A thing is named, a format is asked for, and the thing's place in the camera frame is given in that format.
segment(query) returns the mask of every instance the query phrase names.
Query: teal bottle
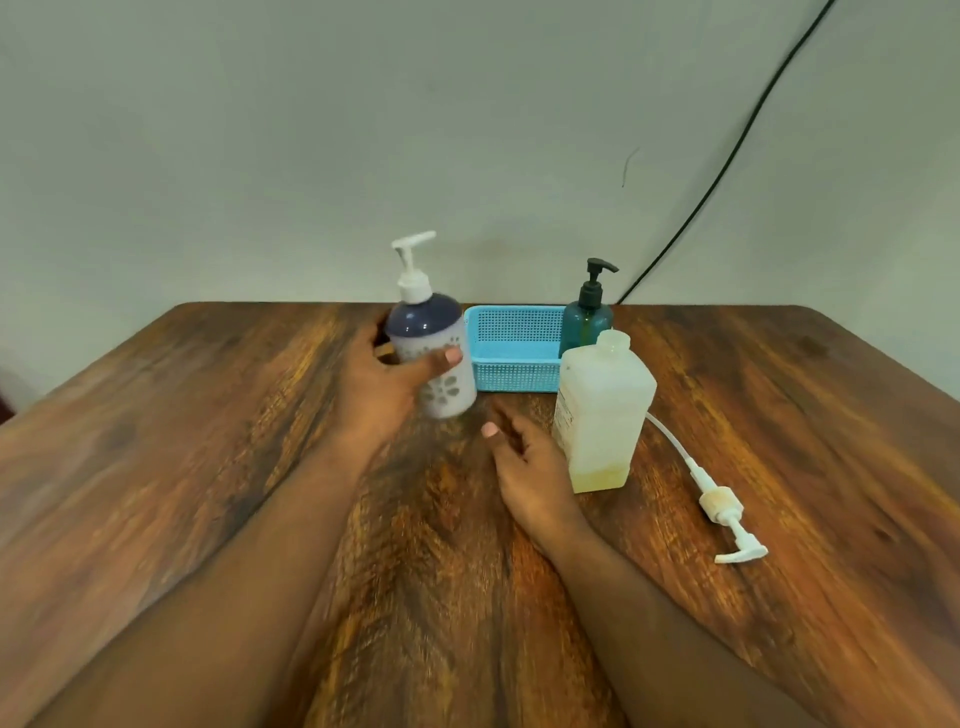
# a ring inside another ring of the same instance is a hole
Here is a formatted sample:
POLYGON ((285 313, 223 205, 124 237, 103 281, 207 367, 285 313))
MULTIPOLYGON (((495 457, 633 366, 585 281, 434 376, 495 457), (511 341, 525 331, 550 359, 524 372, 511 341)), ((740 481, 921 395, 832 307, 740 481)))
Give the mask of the teal bottle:
POLYGON ((613 311, 602 302, 603 286, 597 280, 605 269, 614 273, 620 270, 598 257, 587 259, 590 280, 580 287, 580 298, 564 309, 564 322, 560 330, 560 356, 568 349, 596 344, 601 331, 613 328, 613 311))

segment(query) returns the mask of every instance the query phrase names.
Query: wall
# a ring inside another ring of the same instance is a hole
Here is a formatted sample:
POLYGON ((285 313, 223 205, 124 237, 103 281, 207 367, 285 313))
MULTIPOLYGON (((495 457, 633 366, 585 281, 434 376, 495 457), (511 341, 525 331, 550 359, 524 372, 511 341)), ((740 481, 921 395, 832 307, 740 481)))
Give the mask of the wall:
MULTIPOLYGON (((462 300, 568 300, 587 255, 618 292, 819 6, 8 0, 0 390, 181 301, 389 300, 425 228, 462 300)), ((952 0, 840 0, 632 301, 809 304, 960 394, 958 31, 952 0)))

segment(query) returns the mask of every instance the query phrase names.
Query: blue plastic basket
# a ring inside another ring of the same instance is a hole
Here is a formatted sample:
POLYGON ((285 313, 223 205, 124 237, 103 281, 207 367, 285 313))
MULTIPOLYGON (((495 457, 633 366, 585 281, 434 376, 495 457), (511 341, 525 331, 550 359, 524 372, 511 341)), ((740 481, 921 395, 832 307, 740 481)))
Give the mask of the blue plastic basket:
POLYGON ((561 305, 475 305, 467 309, 473 375, 481 392, 556 392, 561 305))

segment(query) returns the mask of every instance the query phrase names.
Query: forearm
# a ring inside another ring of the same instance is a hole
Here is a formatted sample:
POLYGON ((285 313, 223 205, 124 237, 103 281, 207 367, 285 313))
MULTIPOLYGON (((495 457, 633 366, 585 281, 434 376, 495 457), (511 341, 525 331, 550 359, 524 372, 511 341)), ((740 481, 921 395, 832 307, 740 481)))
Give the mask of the forearm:
POLYGON ((548 557, 634 726, 820 725, 588 527, 548 557))
POLYGON ((36 724, 258 724, 371 456, 349 433, 333 433, 230 543, 98 655, 36 724))

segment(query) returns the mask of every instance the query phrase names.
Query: wooden table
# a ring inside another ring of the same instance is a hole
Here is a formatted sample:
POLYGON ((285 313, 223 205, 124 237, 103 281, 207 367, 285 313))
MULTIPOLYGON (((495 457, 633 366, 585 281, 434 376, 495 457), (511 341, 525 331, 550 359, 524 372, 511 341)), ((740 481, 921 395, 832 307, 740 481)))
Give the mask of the wooden table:
MULTIPOLYGON (((318 436, 380 304, 190 303, 0 428, 0 724, 22 725, 239 529, 318 436)), ((960 726, 960 403, 798 307, 620 306, 653 412, 771 549, 738 567, 644 428, 591 522, 838 726, 960 726)), ((371 472, 274 725, 606 726, 623 716, 465 416, 371 472)), ((552 396, 518 396, 549 423, 552 396)))

